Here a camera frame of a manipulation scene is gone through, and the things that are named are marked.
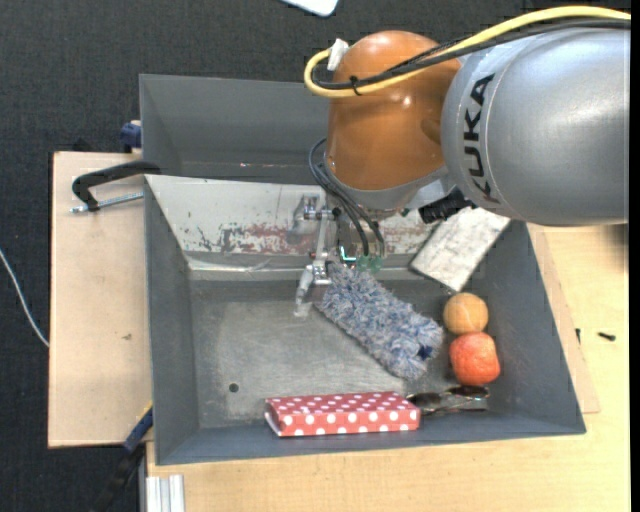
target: blue fuzzy object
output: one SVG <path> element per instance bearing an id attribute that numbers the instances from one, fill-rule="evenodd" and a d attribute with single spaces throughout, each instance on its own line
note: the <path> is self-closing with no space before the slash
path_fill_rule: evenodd
<path id="1" fill-rule="evenodd" d="M 419 378 L 442 344 L 442 327 L 394 297 L 368 272 L 331 264 L 329 276 L 332 283 L 318 309 L 390 373 Z"/>

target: orange fruit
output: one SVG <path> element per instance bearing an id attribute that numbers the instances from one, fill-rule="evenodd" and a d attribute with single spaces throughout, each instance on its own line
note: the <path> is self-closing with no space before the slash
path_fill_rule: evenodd
<path id="1" fill-rule="evenodd" d="M 449 359 L 456 379 L 465 386 L 484 386 L 500 375 L 496 344 L 484 332 L 458 336 L 449 346 Z"/>
<path id="2" fill-rule="evenodd" d="M 458 293 L 444 306 L 444 325 L 453 334 L 483 331 L 489 323 L 487 304 L 473 293 Z"/>

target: wooden table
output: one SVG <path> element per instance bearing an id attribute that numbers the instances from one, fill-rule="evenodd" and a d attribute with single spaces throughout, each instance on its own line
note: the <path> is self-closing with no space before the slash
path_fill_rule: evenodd
<path id="1" fill-rule="evenodd" d="M 142 205 L 67 211 L 78 204 L 74 176 L 131 158 L 55 157 L 51 447 L 121 442 L 150 398 Z M 626 227 L 530 232 L 587 413 L 585 435 L 162 467 L 149 449 L 148 474 L 183 474 L 189 512 L 630 509 Z"/>

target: yellow cable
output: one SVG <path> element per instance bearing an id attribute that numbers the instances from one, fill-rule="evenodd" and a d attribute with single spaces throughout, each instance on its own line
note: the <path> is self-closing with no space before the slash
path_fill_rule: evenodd
<path id="1" fill-rule="evenodd" d="M 448 53 L 461 50 L 472 46 L 474 44 L 483 43 L 495 37 L 498 37 L 506 32 L 510 32 L 522 26 L 528 25 L 530 23 L 536 23 L 540 21 L 553 20 L 558 18 L 566 18 L 566 17 L 596 17 L 596 18 L 609 18 L 609 19 L 618 19 L 618 20 L 630 20 L 631 15 L 626 14 L 624 12 L 614 11 L 612 9 L 606 9 L 604 7 L 591 7 L 591 6 L 565 6 L 565 7 L 553 7 L 551 9 L 544 9 L 541 11 L 535 11 L 528 14 L 523 14 L 522 16 L 518 16 L 511 20 L 504 21 L 499 23 L 498 25 L 494 25 L 488 29 L 479 32 L 467 39 L 459 42 L 458 44 L 452 46 L 451 48 L 447 48 L 444 52 L 438 53 L 436 55 L 447 55 Z M 314 94 L 319 96 L 324 96 L 325 98 L 348 98 L 351 96 L 356 96 L 356 93 L 353 89 L 326 89 L 322 86 L 319 86 L 313 82 L 311 79 L 311 75 L 313 69 L 318 65 L 318 63 L 324 59 L 327 59 L 331 53 L 330 49 L 323 50 L 317 54 L 315 54 L 309 62 L 304 70 L 304 83 L 307 88 Z M 408 73 L 394 76 L 392 78 L 388 78 L 386 80 L 382 80 L 375 84 L 363 85 L 362 87 L 358 87 L 359 94 L 369 94 L 375 91 L 379 91 L 384 89 L 385 87 L 389 87 L 391 85 L 397 84 L 404 80 L 408 80 L 409 78 L 417 75 L 418 73 L 422 73 L 424 69 L 418 69 L 416 71 L 410 71 Z"/>

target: blue clamp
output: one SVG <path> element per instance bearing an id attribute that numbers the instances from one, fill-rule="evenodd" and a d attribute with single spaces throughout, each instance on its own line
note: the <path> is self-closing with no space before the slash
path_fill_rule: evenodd
<path id="1" fill-rule="evenodd" d="M 141 148 L 142 128 L 137 124 L 126 123 L 120 130 L 120 142 L 131 148 Z"/>

